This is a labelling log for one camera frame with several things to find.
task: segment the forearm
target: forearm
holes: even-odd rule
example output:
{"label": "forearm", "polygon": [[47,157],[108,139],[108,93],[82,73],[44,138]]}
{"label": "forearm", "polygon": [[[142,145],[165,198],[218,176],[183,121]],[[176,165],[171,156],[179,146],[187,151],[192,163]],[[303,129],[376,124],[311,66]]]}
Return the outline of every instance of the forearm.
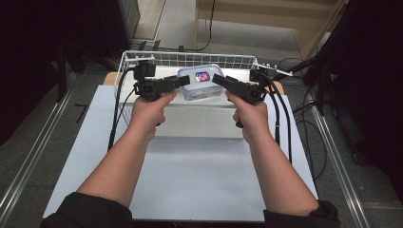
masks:
{"label": "forearm", "polygon": [[269,131],[254,137],[249,144],[267,210],[286,215],[308,216],[318,208],[314,195]]}
{"label": "forearm", "polygon": [[143,166],[149,140],[127,130],[77,190],[128,206]]}

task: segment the person's right arm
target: person's right arm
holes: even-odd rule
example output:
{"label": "person's right arm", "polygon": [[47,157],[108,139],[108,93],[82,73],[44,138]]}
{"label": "person's right arm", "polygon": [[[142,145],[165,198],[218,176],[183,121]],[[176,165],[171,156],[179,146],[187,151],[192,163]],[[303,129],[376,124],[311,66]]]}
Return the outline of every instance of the person's right arm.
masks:
{"label": "person's right arm", "polygon": [[309,216],[318,208],[318,201],[273,139],[266,104],[250,105],[228,90],[226,95],[237,108],[234,120],[243,124],[243,137],[251,149],[267,210],[283,215]]}

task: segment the hand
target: hand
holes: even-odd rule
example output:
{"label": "hand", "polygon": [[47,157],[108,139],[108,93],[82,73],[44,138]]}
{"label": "hand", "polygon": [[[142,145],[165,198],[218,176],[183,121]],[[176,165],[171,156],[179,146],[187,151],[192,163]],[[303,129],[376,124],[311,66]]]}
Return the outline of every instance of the hand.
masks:
{"label": "hand", "polygon": [[163,109],[172,101],[177,95],[177,91],[165,93],[160,99],[154,102],[148,102],[143,97],[136,99],[133,105],[130,124],[128,129],[136,129],[137,132],[144,134],[147,140],[152,140],[156,133],[157,124],[165,122]]}
{"label": "hand", "polygon": [[237,108],[233,118],[235,122],[242,122],[243,138],[247,142],[250,143],[263,133],[270,133],[267,105],[265,102],[258,102],[255,105],[250,105],[228,90],[225,91],[225,95]]}

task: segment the wire rack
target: wire rack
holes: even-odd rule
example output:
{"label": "wire rack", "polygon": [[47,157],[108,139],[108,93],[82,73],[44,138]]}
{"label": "wire rack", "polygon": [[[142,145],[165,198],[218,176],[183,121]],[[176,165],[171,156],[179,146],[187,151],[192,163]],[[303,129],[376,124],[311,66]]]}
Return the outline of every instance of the wire rack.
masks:
{"label": "wire rack", "polygon": [[[139,63],[139,59],[149,57],[153,57],[153,60],[150,60],[150,62],[157,67],[178,68],[215,64],[222,69],[254,69],[258,64],[258,59],[250,55],[128,50],[123,53],[119,65],[115,80],[115,95],[123,72],[129,67],[136,66]],[[127,124],[130,121],[131,109],[131,104],[126,104],[122,109]]]}

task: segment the black fabric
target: black fabric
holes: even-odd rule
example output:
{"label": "black fabric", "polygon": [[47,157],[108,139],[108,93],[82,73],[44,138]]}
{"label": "black fabric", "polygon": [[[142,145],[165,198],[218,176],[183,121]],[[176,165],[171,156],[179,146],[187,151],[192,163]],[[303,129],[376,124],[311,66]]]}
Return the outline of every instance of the black fabric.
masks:
{"label": "black fabric", "polygon": [[265,227],[267,228],[336,228],[340,226],[337,209],[332,203],[319,200],[319,208],[311,212],[309,217],[289,216],[264,210]]}
{"label": "black fabric", "polygon": [[120,203],[80,193],[68,195],[56,213],[45,218],[41,228],[132,228],[130,210]]}
{"label": "black fabric", "polygon": [[[319,200],[319,208],[309,217],[287,216],[263,211],[265,227],[339,227],[337,210],[328,201]],[[41,228],[128,228],[133,227],[132,215],[127,207],[108,199],[80,193],[68,195],[56,213],[45,218]]]}

